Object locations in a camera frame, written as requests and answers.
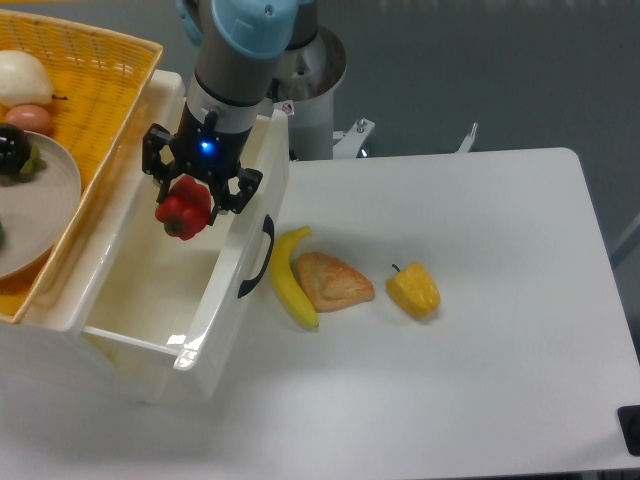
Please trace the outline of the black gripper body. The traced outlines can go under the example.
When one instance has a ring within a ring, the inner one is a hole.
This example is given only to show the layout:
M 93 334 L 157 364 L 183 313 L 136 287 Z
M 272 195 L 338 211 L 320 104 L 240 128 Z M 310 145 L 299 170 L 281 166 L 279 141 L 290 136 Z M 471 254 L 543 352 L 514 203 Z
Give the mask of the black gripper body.
M 216 112 L 208 113 L 201 122 L 184 106 L 178 131 L 169 144 L 174 155 L 170 165 L 173 177 L 192 176 L 214 185 L 215 192 L 223 191 L 230 179 L 237 178 L 240 190 L 252 189 L 253 172 L 240 162 L 251 129 L 223 133 L 218 130 L 218 123 Z

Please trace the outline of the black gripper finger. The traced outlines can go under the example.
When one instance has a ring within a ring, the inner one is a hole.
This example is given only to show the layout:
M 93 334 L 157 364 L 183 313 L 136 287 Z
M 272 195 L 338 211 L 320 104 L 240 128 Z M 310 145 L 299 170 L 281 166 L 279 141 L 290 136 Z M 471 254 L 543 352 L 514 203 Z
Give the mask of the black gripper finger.
M 207 182 L 213 200 L 208 225 L 212 226 L 219 215 L 228 212 L 240 214 L 257 193 L 262 179 L 261 171 L 242 166 L 237 168 L 233 177 L 212 177 Z
M 159 192 L 157 203 L 163 203 L 169 194 L 172 182 L 181 174 L 181 167 L 173 159 L 164 163 L 162 151 L 171 148 L 175 136 L 165 127 L 153 123 L 142 139 L 142 171 L 157 183 Z

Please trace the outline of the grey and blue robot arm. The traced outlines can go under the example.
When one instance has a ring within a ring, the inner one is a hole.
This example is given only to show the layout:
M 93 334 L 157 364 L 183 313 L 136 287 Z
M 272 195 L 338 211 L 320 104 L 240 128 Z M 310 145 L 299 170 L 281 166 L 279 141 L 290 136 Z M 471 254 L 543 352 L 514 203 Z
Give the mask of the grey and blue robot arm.
M 260 171 L 240 157 L 287 50 L 318 32 L 314 1 L 182 1 L 201 35 L 176 133 L 159 124 L 142 140 L 142 170 L 159 186 L 156 219 L 188 240 L 221 212 L 240 213 Z

